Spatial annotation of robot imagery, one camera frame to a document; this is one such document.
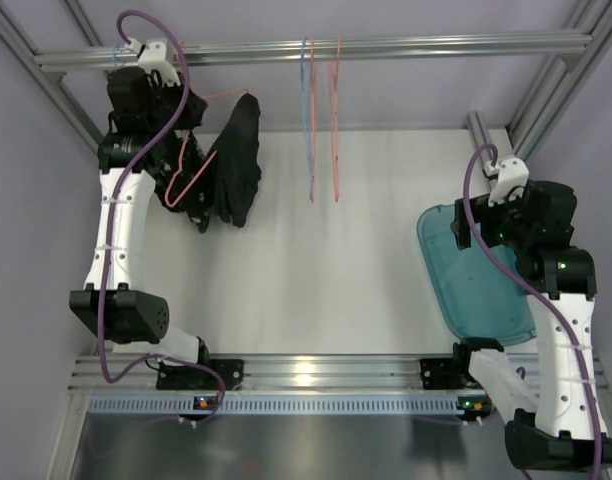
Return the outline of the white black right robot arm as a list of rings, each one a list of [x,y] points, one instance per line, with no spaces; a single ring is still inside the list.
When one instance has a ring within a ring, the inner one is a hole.
[[[418,242],[452,356],[425,360],[424,386],[479,387],[502,417],[521,471],[612,467],[596,400],[591,340],[595,265],[575,247],[569,186],[528,181],[502,196],[427,209]]]

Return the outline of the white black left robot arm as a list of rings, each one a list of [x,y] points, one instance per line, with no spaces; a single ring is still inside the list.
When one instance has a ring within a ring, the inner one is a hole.
[[[101,371],[117,383],[137,365],[157,363],[161,389],[227,388],[203,339],[171,322],[167,300],[142,278],[147,210],[164,196],[172,161],[204,163],[179,132],[202,120],[205,102],[184,75],[125,67],[107,79],[112,109],[98,147],[101,204],[92,263],[69,308],[96,336]]]

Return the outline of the black trousers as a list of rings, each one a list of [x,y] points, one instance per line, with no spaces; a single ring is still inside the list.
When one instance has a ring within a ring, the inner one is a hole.
[[[237,228],[246,225],[262,176],[260,116],[258,99],[250,93],[242,95],[210,150],[216,153],[211,162],[215,166],[214,214]]]

